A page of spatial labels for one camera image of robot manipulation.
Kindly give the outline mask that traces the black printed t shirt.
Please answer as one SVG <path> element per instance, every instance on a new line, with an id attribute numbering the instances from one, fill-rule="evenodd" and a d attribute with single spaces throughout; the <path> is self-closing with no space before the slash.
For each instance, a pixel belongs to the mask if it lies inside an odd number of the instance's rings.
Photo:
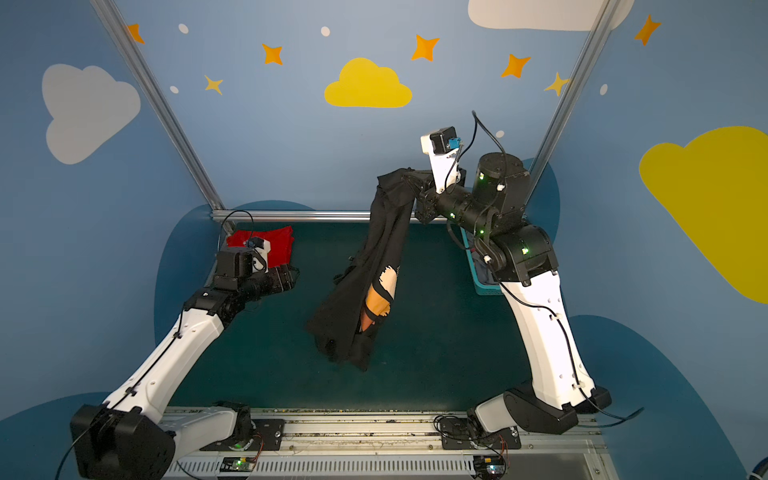
<path id="1" fill-rule="evenodd" d="M 402 252 L 423 176 L 401 168 L 378 178 L 364 243 L 305 324 L 329 360 L 368 370 L 394 303 Z"/>

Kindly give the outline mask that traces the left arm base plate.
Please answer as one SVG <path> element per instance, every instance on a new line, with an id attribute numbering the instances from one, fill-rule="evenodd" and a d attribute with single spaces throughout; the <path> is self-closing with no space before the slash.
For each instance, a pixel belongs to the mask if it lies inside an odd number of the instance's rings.
<path id="1" fill-rule="evenodd" d="M 279 418 L 237 420 L 233 433 L 201 448 L 201 451 L 258 452 L 281 447 L 285 420 Z"/>

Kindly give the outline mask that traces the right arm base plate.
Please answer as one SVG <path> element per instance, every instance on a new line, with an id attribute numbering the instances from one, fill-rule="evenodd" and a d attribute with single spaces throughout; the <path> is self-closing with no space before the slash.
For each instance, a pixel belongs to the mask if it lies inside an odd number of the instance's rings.
<path id="1" fill-rule="evenodd" d="M 521 448 L 519 432 L 515 426 L 489 433 L 476 420 L 456 415 L 438 415 L 433 420 L 433 427 L 444 450 L 494 449 L 506 452 Z"/>

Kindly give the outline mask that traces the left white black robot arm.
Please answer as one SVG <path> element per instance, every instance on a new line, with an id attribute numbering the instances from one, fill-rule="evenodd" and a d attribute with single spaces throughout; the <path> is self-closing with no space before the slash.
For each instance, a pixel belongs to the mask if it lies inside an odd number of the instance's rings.
<path id="1" fill-rule="evenodd" d="M 297 268 L 271 267 L 214 281 L 184 304 L 165 338 L 99 405 L 72 417 L 69 454 L 86 479 L 160 479 L 180 458 L 212 444 L 245 449 L 255 436 L 246 405 L 220 401 L 179 421 L 164 420 L 176 390 L 245 307 L 295 287 Z"/>

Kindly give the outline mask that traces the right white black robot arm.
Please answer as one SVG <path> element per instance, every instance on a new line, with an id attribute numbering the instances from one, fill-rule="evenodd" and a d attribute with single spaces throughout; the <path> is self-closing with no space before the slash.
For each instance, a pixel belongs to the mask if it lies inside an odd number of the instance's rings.
<path id="1" fill-rule="evenodd" d="M 412 173 L 416 217 L 438 216 L 473 238 L 473 247 L 498 283 L 518 325 L 531 377 L 470 410 L 475 427 L 494 433 L 517 426 L 562 434 L 611 403 L 595 384 L 578 352 L 562 300 L 553 242 L 525 217 L 530 174 L 517 157 L 495 152 L 481 157 L 472 189 L 460 183 L 458 152 L 432 154 L 429 171 Z"/>

